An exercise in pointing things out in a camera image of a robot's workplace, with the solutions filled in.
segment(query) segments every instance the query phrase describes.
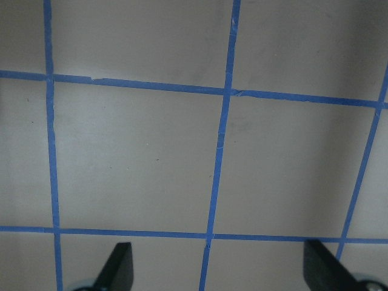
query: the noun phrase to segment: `gray surface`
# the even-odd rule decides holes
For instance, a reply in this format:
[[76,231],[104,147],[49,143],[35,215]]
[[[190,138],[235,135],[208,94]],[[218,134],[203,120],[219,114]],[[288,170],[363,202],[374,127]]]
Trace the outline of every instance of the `gray surface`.
[[340,236],[373,110],[232,98],[216,233]]
[[[335,252],[337,245],[326,245]],[[273,241],[212,242],[207,291],[300,290],[303,243]]]
[[205,232],[221,99],[57,84],[62,226]]
[[376,100],[388,2],[241,1],[233,87]]
[[132,242],[136,290],[198,290],[204,241],[123,236],[62,236],[64,290],[91,284],[116,243]]
[[52,226],[45,84],[0,79],[0,225]]
[[388,113],[383,111],[350,225],[349,237],[388,237],[387,131]]
[[45,72],[43,2],[0,1],[0,70]]
[[56,290],[53,235],[0,233],[0,290]]
[[224,87],[232,0],[54,0],[55,72]]
[[388,286],[388,246],[346,244],[341,262],[359,279],[372,279]]

